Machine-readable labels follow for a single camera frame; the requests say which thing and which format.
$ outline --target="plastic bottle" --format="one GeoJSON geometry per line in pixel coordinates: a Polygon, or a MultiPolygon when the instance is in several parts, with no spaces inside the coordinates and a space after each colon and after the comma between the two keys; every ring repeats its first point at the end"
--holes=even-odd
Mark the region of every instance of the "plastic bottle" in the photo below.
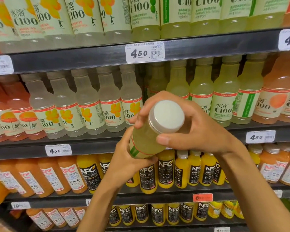
{"type": "Polygon", "coordinates": [[[53,187],[38,166],[38,159],[19,159],[15,168],[40,198],[47,197],[54,192],[53,187]]]}
{"type": "Polygon", "coordinates": [[[109,67],[97,67],[99,82],[99,98],[104,113],[107,130],[119,132],[126,127],[122,103],[120,101],[120,90],[114,84],[114,78],[109,67]]]}
{"type": "Polygon", "coordinates": [[[185,223],[191,223],[194,214],[194,203],[181,203],[180,218],[185,223]]]}
{"type": "Polygon", "coordinates": [[[210,116],[223,127],[231,122],[233,104],[240,86],[237,74],[241,58],[241,55],[223,57],[220,75],[214,82],[210,116]]]}
{"type": "Polygon", "coordinates": [[[166,90],[168,80],[164,74],[164,63],[156,62],[151,64],[152,75],[149,81],[149,96],[152,97],[162,90],[166,90]]]}
{"type": "Polygon", "coordinates": [[[135,206],[134,205],[119,205],[119,211],[122,217],[122,222],[126,226],[130,226],[135,221],[135,206]]]}
{"type": "Polygon", "coordinates": [[[196,186],[199,183],[199,176],[201,171],[201,152],[190,150],[188,156],[189,162],[189,181],[188,184],[196,186]]]}
{"type": "Polygon", "coordinates": [[[75,194],[80,194],[86,191],[87,186],[84,183],[85,180],[76,165],[76,156],[61,156],[58,157],[57,161],[63,175],[70,184],[72,191],[75,194]]]}
{"type": "Polygon", "coordinates": [[[159,0],[130,0],[133,41],[160,39],[159,0]]]}
{"type": "Polygon", "coordinates": [[[71,190],[69,183],[57,163],[56,157],[39,158],[38,166],[57,195],[63,195],[71,190]]]}
{"type": "Polygon", "coordinates": [[[191,0],[160,0],[161,38],[190,35],[191,0]]]}
{"type": "Polygon", "coordinates": [[[43,211],[58,228],[65,227],[67,225],[65,219],[63,219],[62,215],[58,212],[57,209],[44,208],[43,211]]]}
{"type": "Polygon", "coordinates": [[[174,184],[175,150],[164,150],[158,157],[158,185],[169,189],[174,184]]]}
{"type": "Polygon", "coordinates": [[[64,128],[69,137],[78,137],[87,132],[81,110],[77,104],[76,94],[69,88],[65,75],[62,71],[48,72],[54,89],[54,102],[64,128]]]}
{"type": "Polygon", "coordinates": [[[158,166],[157,163],[139,170],[141,191],[145,194],[152,194],[158,187],[158,166]]]}
{"type": "Polygon", "coordinates": [[[180,207],[181,207],[180,203],[168,203],[166,205],[167,209],[166,220],[172,226],[175,226],[179,223],[180,207]]]}
{"type": "Polygon", "coordinates": [[[174,182],[175,185],[184,189],[187,187],[189,178],[189,161],[187,150],[177,150],[177,159],[175,160],[174,182]]]}
{"type": "Polygon", "coordinates": [[[108,42],[131,42],[131,19],[128,0],[98,0],[105,37],[108,42]]]}
{"type": "Polygon", "coordinates": [[[166,218],[166,206],[165,204],[152,204],[151,205],[151,217],[156,226],[163,226],[166,218]]]}
{"type": "Polygon", "coordinates": [[[281,26],[290,0],[254,0],[247,22],[247,31],[281,26]]]}
{"type": "Polygon", "coordinates": [[[55,225],[42,209],[31,208],[27,209],[26,213],[42,231],[51,230],[55,225]]]}
{"type": "Polygon", "coordinates": [[[77,46],[107,44],[98,0],[65,0],[77,46]]]}
{"type": "Polygon", "coordinates": [[[47,43],[30,0],[4,0],[22,39],[22,51],[46,50],[47,43]]]}
{"type": "Polygon", "coordinates": [[[290,94],[290,52],[282,52],[264,79],[252,120],[275,124],[290,94]]]}
{"type": "Polygon", "coordinates": [[[246,29],[252,0],[220,0],[219,33],[241,32],[246,29]]]}
{"type": "Polygon", "coordinates": [[[165,149],[156,142],[160,133],[177,132],[185,121],[181,107],[170,100],[162,100],[150,110],[148,121],[140,129],[133,129],[130,140],[130,155],[147,158],[165,149]]]}
{"type": "Polygon", "coordinates": [[[196,210],[194,213],[194,217],[201,222],[205,221],[207,218],[209,206],[210,202],[195,203],[196,210]]]}
{"type": "Polygon", "coordinates": [[[135,206],[135,219],[137,222],[143,224],[148,220],[148,207],[147,204],[137,204],[135,206]]]}
{"type": "Polygon", "coordinates": [[[118,226],[121,223],[121,213],[118,206],[113,206],[108,217],[111,226],[118,226]]]}
{"type": "Polygon", "coordinates": [[[98,92],[91,86],[86,69],[71,70],[74,77],[76,100],[81,109],[87,132],[96,135],[106,130],[98,92]]]}
{"type": "Polygon", "coordinates": [[[39,74],[22,74],[21,78],[30,93],[29,103],[47,137],[57,139],[66,135],[66,130],[55,107],[55,97],[47,91],[39,74]]]}
{"type": "Polygon", "coordinates": [[[187,60],[171,61],[171,79],[166,91],[183,99],[189,98],[189,84],[186,82],[187,60]]]}
{"type": "Polygon", "coordinates": [[[211,80],[214,58],[196,59],[194,79],[189,86],[189,100],[196,102],[209,114],[213,98],[214,83],[211,80]]]}
{"type": "Polygon", "coordinates": [[[0,76],[0,83],[10,97],[7,105],[12,109],[23,130],[31,140],[46,136],[41,123],[38,121],[29,104],[29,93],[25,90],[17,75],[0,76]]]}
{"type": "Polygon", "coordinates": [[[210,186],[214,177],[216,158],[212,153],[204,153],[201,157],[200,183],[203,186],[210,186]]]}
{"type": "Polygon", "coordinates": [[[262,86],[262,69],[267,53],[249,54],[243,73],[238,77],[240,88],[233,106],[231,122],[248,124],[257,104],[262,86]]]}
{"type": "Polygon", "coordinates": [[[40,27],[53,48],[76,46],[65,0],[31,0],[40,27]]]}
{"type": "Polygon", "coordinates": [[[80,220],[73,208],[58,208],[58,211],[71,228],[77,228],[80,220]]]}
{"type": "Polygon", "coordinates": [[[15,160],[0,160],[0,171],[21,196],[34,195],[34,191],[16,170],[15,160]]]}
{"type": "Polygon", "coordinates": [[[120,65],[122,88],[120,89],[122,109],[127,128],[132,126],[129,119],[135,116],[143,107],[142,89],[136,83],[134,65],[120,65]]]}
{"type": "Polygon", "coordinates": [[[90,193],[94,193],[103,175],[97,155],[80,155],[76,158],[77,165],[85,179],[90,193]]]}
{"type": "Polygon", "coordinates": [[[191,36],[217,34],[221,12],[220,0],[192,0],[191,36]]]}

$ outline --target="bottle cap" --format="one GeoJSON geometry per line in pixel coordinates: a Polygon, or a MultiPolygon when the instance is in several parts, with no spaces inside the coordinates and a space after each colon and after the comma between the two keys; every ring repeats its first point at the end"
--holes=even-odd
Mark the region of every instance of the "bottle cap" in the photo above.
{"type": "Polygon", "coordinates": [[[171,67],[185,67],[186,65],[187,65],[187,60],[171,61],[171,67]]]}
{"type": "Polygon", "coordinates": [[[185,114],[181,107],[171,100],[157,102],[150,110],[148,123],[157,133],[177,132],[184,124],[185,114]]]}
{"type": "Polygon", "coordinates": [[[280,151],[279,146],[277,144],[274,144],[274,143],[265,144],[264,150],[266,150],[267,152],[269,152],[271,154],[278,154],[280,151]]]}
{"type": "Polygon", "coordinates": [[[263,147],[260,144],[249,144],[248,151],[253,152],[255,154],[261,154],[263,151],[263,147]]]}
{"type": "Polygon", "coordinates": [[[88,76],[88,71],[86,69],[74,69],[71,70],[73,77],[88,76]]]}
{"type": "Polygon", "coordinates": [[[177,157],[181,159],[188,158],[188,151],[187,150],[177,150],[177,157]]]}

